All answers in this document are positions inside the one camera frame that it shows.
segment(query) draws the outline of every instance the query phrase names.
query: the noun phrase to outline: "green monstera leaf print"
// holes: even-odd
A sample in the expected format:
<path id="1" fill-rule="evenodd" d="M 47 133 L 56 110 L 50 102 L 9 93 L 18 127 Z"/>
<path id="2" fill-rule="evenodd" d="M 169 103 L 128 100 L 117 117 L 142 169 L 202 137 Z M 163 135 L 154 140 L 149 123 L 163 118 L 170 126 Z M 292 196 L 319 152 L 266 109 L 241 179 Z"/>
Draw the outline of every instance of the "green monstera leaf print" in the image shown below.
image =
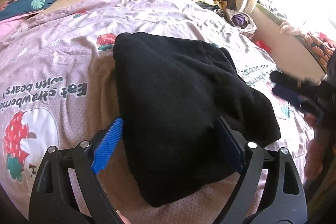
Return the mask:
<path id="1" fill-rule="evenodd" d="M 31 2 L 31 6 L 34 8 L 34 9 L 41 9 L 44 5 L 44 2 L 45 0 L 33 0 Z"/>

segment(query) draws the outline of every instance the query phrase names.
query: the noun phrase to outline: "silver screw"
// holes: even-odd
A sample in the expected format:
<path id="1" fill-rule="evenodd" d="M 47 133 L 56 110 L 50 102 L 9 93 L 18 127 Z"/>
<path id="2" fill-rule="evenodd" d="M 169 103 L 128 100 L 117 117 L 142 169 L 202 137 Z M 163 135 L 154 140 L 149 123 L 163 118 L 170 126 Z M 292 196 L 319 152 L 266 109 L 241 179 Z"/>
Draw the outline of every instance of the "silver screw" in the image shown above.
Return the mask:
<path id="1" fill-rule="evenodd" d="M 288 149 L 285 148 L 285 147 L 281 147 L 280 150 L 281 150 L 281 152 L 283 152 L 284 154 L 288 154 L 288 153 L 289 153 Z"/>
<path id="2" fill-rule="evenodd" d="M 53 153 L 53 152 L 55 152 L 55 150 L 56 150 L 56 147 L 55 146 L 50 146 L 50 147 L 48 147 L 48 152 L 49 153 Z"/>
<path id="3" fill-rule="evenodd" d="M 90 145 L 90 143 L 88 141 L 82 141 L 80 145 L 81 148 L 87 148 Z"/>
<path id="4" fill-rule="evenodd" d="M 257 144 L 254 143 L 254 142 L 248 142 L 248 143 L 247 143 L 247 146 L 248 146 L 249 148 L 252 148 L 252 149 L 257 148 Z"/>

